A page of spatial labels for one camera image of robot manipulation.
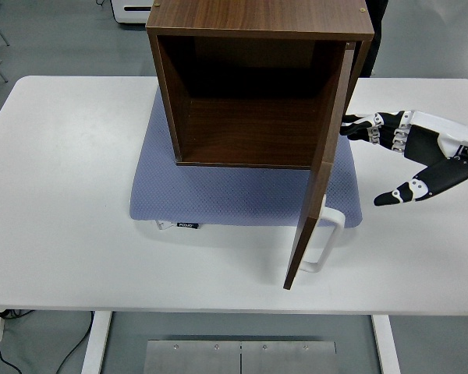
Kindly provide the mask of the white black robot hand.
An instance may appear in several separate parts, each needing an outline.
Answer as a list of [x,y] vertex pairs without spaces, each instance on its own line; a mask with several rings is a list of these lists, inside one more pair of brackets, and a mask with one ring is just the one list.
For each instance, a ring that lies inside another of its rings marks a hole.
[[345,115],[340,134],[402,154],[425,166],[374,199],[375,206],[422,201],[468,179],[468,125],[422,111]]

